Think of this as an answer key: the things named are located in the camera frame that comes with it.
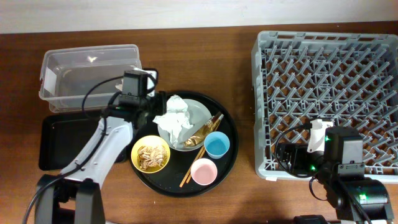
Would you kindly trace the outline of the pink plastic cup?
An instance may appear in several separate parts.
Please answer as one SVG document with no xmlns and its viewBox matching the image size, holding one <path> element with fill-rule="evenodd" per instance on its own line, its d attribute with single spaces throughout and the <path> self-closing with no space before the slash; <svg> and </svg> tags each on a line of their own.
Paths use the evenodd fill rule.
<svg viewBox="0 0 398 224">
<path fill-rule="evenodd" d="M 206 158 L 200 159 L 201 166 L 193 174 L 193 180 L 199 185 L 210 185 L 217 177 L 218 169 L 216 164 Z"/>
</svg>

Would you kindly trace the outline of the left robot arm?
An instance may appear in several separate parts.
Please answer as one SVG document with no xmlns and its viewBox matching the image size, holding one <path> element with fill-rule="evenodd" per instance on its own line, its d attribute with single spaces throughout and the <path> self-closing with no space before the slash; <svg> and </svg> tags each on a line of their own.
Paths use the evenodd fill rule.
<svg viewBox="0 0 398 224">
<path fill-rule="evenodd" d="M 166 112 L 167 97 L 115 93 L 98 127 L 74 160 L 59 175 L 43 175 L 23 221 L 34 211 L 35 223 L 106 223 L 101 187 L 120 153 L 148 116 Z"/>
</svg>

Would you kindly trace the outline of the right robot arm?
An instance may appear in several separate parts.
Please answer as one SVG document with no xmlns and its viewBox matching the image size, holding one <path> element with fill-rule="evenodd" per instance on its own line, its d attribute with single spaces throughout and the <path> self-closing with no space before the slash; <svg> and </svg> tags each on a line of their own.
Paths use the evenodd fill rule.
<svg viewBox="0 0 398 224">
<path fill-rule="evenodd" d="M 357 130 L 341 126 L 316 127 L 308 144 L 275 142 L 274 156 L 289 175 L 317 181 L 342 223 L 392 223 L 394 214 L 384 184 L 365 176 L 363 139 Z"/>
</svg>

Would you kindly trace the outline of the white napkin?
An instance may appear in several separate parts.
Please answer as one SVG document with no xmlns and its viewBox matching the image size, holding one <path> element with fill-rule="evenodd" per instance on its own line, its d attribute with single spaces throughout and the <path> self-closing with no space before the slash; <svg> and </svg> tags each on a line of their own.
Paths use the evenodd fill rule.
<svg viewBox="0 0 398 224">
<path fill-rule="evenodd" d="M 190 129 L 190 114 L 188 105 L 178 95 L 172 95 L 166 103 L 167 111 L 161 116 L 155 116 L 153 122 L 158 124 L 161 129 L 169 133 L 169 141 L 173 147 L 178 145 L 178 137 L 182 129 Z"/>
</svg>

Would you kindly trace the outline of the gold foil wrapper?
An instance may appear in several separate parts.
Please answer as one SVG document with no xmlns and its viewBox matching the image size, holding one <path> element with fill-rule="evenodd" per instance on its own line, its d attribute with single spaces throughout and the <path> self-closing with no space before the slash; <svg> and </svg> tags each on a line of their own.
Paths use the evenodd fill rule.
<svg viewBox="0 0 398 224">
<path fill-rule="evenodd" d="M 216 131 L 218 126 L 221 123 L 221 120 L 223 119 L 224 114 L 222 114 L 220 111 L 212 116 L 202 127 L 200 127 L 191 137 L 189 137 L 185 142 L 183 142 L 184 147 L 191 147 L 191 146 L 197 146 L 200 143 L 202 143 L 207 135 L 212 133 L 213 131 Z"/>
</svg>

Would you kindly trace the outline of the blue plastic cup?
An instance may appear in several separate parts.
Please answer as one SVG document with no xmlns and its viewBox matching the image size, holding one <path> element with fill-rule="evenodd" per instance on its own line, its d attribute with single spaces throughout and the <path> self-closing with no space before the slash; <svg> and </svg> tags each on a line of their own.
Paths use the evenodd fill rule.
<svg viewBox="0 0 398 224">
<path fill-rule="evenodd" d="M 205 138 L 204 147 L 212 159 L 220 159 L 229 151 L 229 137 L 219 131 L 212 132 Z"/>
</svg>

